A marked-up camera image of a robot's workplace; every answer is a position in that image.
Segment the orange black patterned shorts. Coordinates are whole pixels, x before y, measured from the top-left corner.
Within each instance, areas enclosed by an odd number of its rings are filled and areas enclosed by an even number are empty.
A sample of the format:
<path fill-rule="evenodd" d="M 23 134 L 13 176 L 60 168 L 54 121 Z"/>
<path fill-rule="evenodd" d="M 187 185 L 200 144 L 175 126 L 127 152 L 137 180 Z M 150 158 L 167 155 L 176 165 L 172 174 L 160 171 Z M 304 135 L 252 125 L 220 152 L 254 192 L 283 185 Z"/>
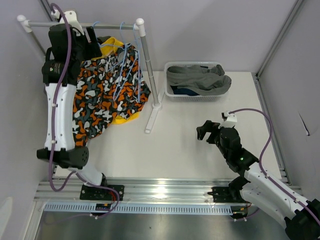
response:
<path fill-rule="evenodd" d="M 101 135 L 117 115 L 128 118 L 141 112 L 151 94 L 141 70 L 140 102 L 138 95 L 113 100 L 105 91 L 108 85 L 103 68 L 98 65 L 99 58 L 84 61 L 77 77 L 72 108 L 72 133 L 77 147 L 84 147 L 88 140 Z"/>

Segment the navy blue shorts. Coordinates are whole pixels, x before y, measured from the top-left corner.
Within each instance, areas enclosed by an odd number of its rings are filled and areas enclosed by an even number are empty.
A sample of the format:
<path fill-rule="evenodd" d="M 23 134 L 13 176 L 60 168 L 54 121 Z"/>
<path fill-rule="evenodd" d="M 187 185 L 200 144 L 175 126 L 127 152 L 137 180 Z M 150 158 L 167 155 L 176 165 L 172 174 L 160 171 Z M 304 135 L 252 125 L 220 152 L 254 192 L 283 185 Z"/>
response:
<path fill-rule="evenodd" d="M 188 88 L 178 88 L 177 86 L 171 86 L 171 89 L 174 95 L 187 95 L 191 97 L 199 95 L 198 93 Z"/>

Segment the blue hanger of grey shorts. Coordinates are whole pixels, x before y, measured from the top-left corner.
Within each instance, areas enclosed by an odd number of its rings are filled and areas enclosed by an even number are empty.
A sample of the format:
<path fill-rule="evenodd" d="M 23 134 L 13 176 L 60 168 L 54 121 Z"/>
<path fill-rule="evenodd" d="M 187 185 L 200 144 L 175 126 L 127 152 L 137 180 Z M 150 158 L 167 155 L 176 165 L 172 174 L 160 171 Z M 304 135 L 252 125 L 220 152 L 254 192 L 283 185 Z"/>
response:
<path fill-rule="evenodd" d="M 135 55 L 132 64 L 128 68 L 128 72 L 126 73 L 125 76 L 123 76 L 124 67 L 125 67 L 125 64 L 127 63 L 127 59 L 128 59 L 129 47 L 133 45 L 132 43 L 129 43 L 129 44 L 125 43 L 125 38 L 124 38 L 123 33 L 122 33 L 124 24 L 125 24 L 124 21 L 121 22 L 120 27 L 119 27 L 120 37 L 121 37 L 121 40 L 124 42 L 124 56 L 123 56 L 123 59 L 122 59 L 122 64 L 121 64 L 121 69 L 119 71 L 119 76 L 117 78 L 115 92 L 113 93 L 113 96 L 112 96 L 112 99 L 114 101 L 119 98 L 120 93 L 121 93 L 122 89 L 124 88 L 125 83 L 128 81 L 130 73 L 132 72 L 134 64 L 136 63 L 137 59 L 139 58 L 137 55 Z"/>

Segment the grey shorts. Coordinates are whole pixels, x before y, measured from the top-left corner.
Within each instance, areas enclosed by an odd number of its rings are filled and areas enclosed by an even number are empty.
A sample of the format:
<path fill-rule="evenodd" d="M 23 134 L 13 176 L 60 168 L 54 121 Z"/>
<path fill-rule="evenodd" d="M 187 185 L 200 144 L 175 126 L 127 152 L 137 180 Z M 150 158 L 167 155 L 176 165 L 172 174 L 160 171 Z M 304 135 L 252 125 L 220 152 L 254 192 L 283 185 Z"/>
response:
<path fill-rule="evenodd" d="M 232 85 L 232 79 L 220 64 L 212 68 L 201 65 L 170 66 L 166 77 L 170 87 L 187 88 L 199 96 L 223 95 Z"/>

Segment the blue hanger of patterned shorts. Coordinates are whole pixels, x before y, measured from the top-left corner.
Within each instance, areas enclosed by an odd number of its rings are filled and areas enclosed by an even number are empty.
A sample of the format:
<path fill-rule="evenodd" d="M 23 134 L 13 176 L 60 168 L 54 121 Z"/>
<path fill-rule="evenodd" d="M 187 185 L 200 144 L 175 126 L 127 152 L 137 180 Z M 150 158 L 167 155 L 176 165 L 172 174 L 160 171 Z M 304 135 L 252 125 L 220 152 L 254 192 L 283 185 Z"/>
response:
<path fill-rule="evenodd" d="M 118 82 L 117 78 L 119 77 L 119 73 L 121 70 L 124 51 L 125 46 L 122 46 L 116 51 L 116 53 L 112 53 L 109 56 L 102 56 L 101 58 L 97 59 L 97 64 L 102 68 L 102 72 L 104 73 L 105 79 L 107 81 L 107 87 L 105 91 L 111 94 L 112 97 L 115 92 L 116 84 Z M 127 55 L 128 59 L 126 60 L 126 64 L 124 65 L 122 74 L 124 77 L 129 71 L 129 67 L 132 65 L 135 55 L 138 56 L 138 51 L 135 46 L 131 45 L 128 48 Z M 131 98 L 132 95 L 138 95 L 138 58 L 117 100 L 121 101 L 124 97 Z"/>

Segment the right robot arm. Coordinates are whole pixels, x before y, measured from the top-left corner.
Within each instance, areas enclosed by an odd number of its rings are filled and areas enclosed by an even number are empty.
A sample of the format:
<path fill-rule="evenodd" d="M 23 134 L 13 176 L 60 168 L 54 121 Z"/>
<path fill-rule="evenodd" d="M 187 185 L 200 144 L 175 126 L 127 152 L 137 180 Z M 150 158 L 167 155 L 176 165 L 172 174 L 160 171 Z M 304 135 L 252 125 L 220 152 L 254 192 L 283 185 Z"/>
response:
<path fill-rule="evenodd" d="M 229 184 L 228 196 L 232 201 L 252 203 L 276 220 L 291 240 L 319 239 L 319 200 L 305 198 L 262 170 L 258 158 L 242 147 L 235 128 L 207 120 L 196 131 L 198 140 L 210 134 L 207 143 L 216 145 L 228 167 L 239 175 Z"/>

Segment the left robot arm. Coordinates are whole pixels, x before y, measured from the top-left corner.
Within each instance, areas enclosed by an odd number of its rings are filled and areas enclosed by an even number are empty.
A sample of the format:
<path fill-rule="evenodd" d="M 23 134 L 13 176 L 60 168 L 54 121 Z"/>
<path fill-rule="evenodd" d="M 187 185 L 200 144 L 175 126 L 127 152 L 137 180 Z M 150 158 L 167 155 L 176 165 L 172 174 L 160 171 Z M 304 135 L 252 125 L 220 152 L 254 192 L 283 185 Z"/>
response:
<path fill-rule="evenodd" d="M 81 63 L 102 56 L 93 27 L 84 33 L 78 27 L 60 23 L 50 27 L 51 43 L 41 69 L 48 106 L 47 134 L 44 148 L 37 150 L 38 159 L 77 174 L 97 200 L 108 196 L 103 173 L 89 164 L 89 149 L 76 146 L 73 136 L 73 103 Z"/>

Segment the olive green shorts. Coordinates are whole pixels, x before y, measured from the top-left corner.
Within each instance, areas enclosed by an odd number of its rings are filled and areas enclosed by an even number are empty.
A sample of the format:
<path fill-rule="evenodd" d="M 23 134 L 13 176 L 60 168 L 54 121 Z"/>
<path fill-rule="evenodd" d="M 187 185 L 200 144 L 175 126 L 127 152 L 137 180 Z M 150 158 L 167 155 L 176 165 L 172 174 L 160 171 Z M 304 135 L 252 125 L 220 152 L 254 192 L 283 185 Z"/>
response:
<path fill-rule="evenodd" d="M 99 36 L 97 38 L 97 42 L 99 43 L 99 45 L 103 45 L 104 42 L 106 42 L 108 39 L 110 38 L 110 36 Z"/>

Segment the yellow shorts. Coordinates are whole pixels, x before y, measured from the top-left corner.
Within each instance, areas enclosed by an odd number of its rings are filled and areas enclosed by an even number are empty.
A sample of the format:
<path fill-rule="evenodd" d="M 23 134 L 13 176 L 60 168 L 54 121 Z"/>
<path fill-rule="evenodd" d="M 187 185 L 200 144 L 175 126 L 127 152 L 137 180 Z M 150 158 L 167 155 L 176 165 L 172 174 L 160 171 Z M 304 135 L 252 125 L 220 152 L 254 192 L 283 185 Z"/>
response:
<path fill-rule="evenodd" d="M 107 40 L 105 40 L 101 45 L 100 45 L 100 50 L 102 52 L 102 55 L 104 57 L 109 56 L 110 54 L 116 53 L 116 51 L 120 48 L 123 47 L 125 44 L 121 42 L 120 40 L 116 39 L 115 37 L 109 37 Z M 128 123 L 130 121 L 133 121 L 137 119 L 140 116 L 139 112 L 135 112 L 132 115 L 130 115 L 127 118 L 123 118 L 119 114 L 115 117 L 115 119 L 112 121 L 113 125 L 121 125 Z"/>

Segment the white plastic basket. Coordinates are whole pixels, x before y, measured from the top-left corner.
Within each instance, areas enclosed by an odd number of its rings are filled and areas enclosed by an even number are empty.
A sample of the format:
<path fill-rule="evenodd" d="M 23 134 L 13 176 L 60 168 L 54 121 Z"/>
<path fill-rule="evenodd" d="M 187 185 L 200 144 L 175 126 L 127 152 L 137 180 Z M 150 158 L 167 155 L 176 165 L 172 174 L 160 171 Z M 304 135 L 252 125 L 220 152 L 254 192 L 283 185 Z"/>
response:
<path fill-rule="evenodd" d="M 211 96 L 188 96 L 188 95 L 175 95 L 168 84 L 167 81 L 167 69 L 172 66 L 178 66 L 178 67 L 190 67 L 192 65 L 199 65 L 199 66 L 205 66 L 208 68 L 212 68 L 216 65 L 221 65 L 219 62 L 216 61 L 172 61 L 165 64 L 164 67 L 164 84 L 163 84 L 163 91 L 164 94 L 174 102 L 214 102 L 218 100 L 221 97 L 224 97 L 228 94 L 228 91 L 225 94 L 222 95 L 211 95 Z"/>

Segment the metal clothes rack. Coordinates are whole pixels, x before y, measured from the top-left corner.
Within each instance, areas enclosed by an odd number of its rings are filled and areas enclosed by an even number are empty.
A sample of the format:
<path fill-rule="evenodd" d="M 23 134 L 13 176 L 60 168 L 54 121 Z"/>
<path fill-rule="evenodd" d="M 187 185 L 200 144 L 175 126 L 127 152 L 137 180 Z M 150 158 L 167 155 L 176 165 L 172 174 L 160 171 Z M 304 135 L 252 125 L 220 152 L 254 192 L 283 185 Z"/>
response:
<path fill-rule="evenodd" d="M 54 25 L 57 25 L 58 22 L 56 21 L 49 21 L 49 22 L 38 22 L 38 21 L 31 21 L 28 20 L 24 15 L 20 14 L 16 17 L 17 21 L 20 23 L 22 28 L 25 30 L 26 33 L 32 33 L 32 27 L 51 27 Z M 90 27 L 93 23 L 80 23 L 82 28 Z M 151 92 L 153 96 L 153 104 L 152 104 L 152 110 L 148 119 L 148 122 L 146 124 L 144 132 L 146 134 L 150 134 L 153 130 L 154 124 L 157 119 L 157 115 L 159 111 L 162 109 L 162 98 L 164 95 L 163 90 L 157 90 L 154 72 L 152 68 L 151 58 L 149 54 L 149 48 L 147 44 L 147 33 L 145 28 L 145 21 L 142 18 L 137 18 L 135 20 L 136 26 L 138 27 L 138 33 L 140 37 L 140 44 L 143 50 L 143 55 L 145 59 L 145 65 L 147 69 L 148 79 L 150 82 Z M 125 25 L 122 27 L 123 30 L 133 30 L 133 25 Z M 120 29 L 120 25 L 112 25 L 112 24 L 106 24 L 106 23 L 99 23 L 95 28 L 97 29 L 103 29 L 103 30 L 116 30 Z"/>

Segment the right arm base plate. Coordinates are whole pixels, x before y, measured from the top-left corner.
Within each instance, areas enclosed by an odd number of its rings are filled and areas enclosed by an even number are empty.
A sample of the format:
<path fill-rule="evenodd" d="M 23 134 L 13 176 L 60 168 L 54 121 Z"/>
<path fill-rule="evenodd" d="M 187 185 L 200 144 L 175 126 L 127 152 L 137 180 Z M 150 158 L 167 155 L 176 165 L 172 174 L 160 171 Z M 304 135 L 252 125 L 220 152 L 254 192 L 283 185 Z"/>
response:
<path fill-rule="evenodd" d="M 244 186 L 215 186 L 207 194 L 213 197 L 214 203 L 239 205 L 249 202 L 257 205 L 259 200 L 255 194 L 250 194 Z"/>

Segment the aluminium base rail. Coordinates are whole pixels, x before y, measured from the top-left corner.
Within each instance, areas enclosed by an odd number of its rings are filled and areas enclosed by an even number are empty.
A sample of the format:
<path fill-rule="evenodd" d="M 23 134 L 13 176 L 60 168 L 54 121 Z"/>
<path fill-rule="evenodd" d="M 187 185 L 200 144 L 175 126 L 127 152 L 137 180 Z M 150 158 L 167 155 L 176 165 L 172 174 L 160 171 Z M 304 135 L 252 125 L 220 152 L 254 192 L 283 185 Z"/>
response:
<path fill-rule="evenodd" d="M 231 179 L 110 177 L 107 183 L 124 185 L 121 204 L 205 205 L 213 202 L 213 197 L 207 194 L 212 187 L 227 187 L 231 181 Z M 80 200 L 82 186 L 83 183 L 73 177 L 62 191 L 54 192 L 48 181 L 41 181 L 33 200 L 35 202 L 111 202 Z"/>

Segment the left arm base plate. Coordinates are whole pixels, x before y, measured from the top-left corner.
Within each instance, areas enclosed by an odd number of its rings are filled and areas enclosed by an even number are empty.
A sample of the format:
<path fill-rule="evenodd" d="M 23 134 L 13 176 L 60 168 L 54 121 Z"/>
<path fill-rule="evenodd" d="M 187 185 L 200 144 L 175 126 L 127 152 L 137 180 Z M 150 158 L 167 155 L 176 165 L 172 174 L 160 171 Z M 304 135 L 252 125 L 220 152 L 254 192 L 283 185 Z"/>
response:
<path fill-rule="evenodd" d="M 108 185 L 108 188 L 111 188 L 118 192 L 119 200 L 122 201 L 125 193 L 124 185 Z M 82 185 L 79 199 L 80 200 L 89 200 L 89 201 L 116 201 L 116 194 L 111 190 L 101 189 L 92 186 Z"/>

